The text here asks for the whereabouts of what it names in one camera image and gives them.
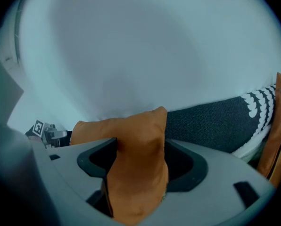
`cushion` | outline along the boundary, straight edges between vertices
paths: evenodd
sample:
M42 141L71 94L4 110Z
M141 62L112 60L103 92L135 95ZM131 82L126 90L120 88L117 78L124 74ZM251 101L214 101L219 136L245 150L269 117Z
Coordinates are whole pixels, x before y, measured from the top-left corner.
M162 201L168 183L163 107L99 122L78 122L71 145L117 138L117 154L107 174L107 190L116 221L135 225Z
M275 186L281 182L281 74L277 73L276 106L270 135L257 170Z
M240 97L168 112L165 136L232 153L271 124L274 92L271 85Z

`orange fabric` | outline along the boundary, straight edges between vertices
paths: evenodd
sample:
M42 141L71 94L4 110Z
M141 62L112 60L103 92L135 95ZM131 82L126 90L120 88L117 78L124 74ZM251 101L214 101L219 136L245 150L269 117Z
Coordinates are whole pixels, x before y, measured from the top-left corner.
M277 73L273 125L257 170L278 187L281 182L281 74Z
M114 220L135 225L160 204L168 183L165 162L167 111L151 112L99 122L78 122L71 144L117 138L117 156L107 174Z

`dark textured fabric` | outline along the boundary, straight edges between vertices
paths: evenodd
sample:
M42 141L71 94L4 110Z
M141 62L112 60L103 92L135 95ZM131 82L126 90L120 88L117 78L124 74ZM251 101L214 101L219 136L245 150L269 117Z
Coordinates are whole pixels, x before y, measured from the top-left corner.
M245 97L168 112L165 137L232 153L271 122L274 88L247 94L257 108L253 118Z

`white backdrop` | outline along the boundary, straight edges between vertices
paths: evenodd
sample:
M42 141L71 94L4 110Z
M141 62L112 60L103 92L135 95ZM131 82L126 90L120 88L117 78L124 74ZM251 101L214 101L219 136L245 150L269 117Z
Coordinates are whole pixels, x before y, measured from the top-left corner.
M281 72L281 26L263 0L26 0L19 41L66 129L240 96Z

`orange towel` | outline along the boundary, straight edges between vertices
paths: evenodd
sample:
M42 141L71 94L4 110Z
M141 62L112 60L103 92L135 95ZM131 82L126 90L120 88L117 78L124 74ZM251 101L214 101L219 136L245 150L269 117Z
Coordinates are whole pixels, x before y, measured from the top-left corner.
M117 138L117 155L107 174L107 188L118 222L135 225L162 201L168 183L166 118L166 109L159 107L126 119L79 121L74 127L71 145Z

